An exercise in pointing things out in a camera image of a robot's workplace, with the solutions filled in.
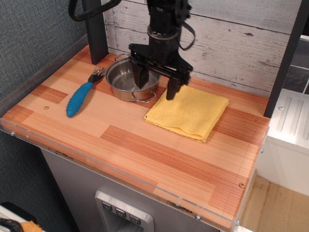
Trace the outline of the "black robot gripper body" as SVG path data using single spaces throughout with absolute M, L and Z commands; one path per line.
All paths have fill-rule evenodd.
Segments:
M 179 34 L 173 36 L 157 34 L 149 36 L 148 45 L 130 44 L 131 64 L 143 65 L 148 71 L 169 78 L 179 78 L 181 85 L 187 85 L 193 67 L 179 55 L 179 39 Z

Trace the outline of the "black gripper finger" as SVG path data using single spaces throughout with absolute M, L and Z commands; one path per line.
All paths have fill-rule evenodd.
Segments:
M 173 100 L 175 94 L 180 90 L 181 87 L 181 80 L 176 77 L 171 77 L 168 82 L 168 88 L 167 88 L 167 100 Z
M 132 63 L 134 81 L 138 88 L 142 88 L 149 81 L 149 71 L 143 65 Z

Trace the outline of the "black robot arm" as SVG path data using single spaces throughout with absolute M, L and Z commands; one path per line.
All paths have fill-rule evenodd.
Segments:
M 193 67 L 179 54 L 188 50 L 181 46 L 182 28 L 195 34 L 186 23 L 190 18 L 191 5 L 186 0 L 149 0 L 147 2 L 150 24 L 147 29 L 148 45 L 132 43 L 129 57 L 137 87 L 142 88 L 149 80 L 149 72 L 169 78 L 167 100 L 174 99 L 182 85 L 187 85 Z

